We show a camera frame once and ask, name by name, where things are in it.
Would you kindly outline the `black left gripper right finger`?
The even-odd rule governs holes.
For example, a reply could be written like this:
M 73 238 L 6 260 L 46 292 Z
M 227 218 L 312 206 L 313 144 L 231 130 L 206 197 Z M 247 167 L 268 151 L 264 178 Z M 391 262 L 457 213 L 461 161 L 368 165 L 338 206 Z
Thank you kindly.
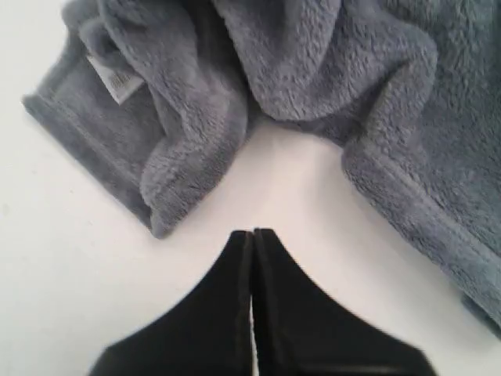
M 433 375 L 417 348 L 334 301 L 273 230 L 254 231 L 252 306 L 261 375 Z

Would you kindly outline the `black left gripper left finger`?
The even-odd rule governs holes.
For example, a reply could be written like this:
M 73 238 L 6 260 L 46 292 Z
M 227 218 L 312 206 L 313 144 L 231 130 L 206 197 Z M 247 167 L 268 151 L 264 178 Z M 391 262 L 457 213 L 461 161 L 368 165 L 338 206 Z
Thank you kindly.
M 204 278 L 150 325 L 111 345 L 92 375 L 251 374 L 251 234 L 231 233 Z

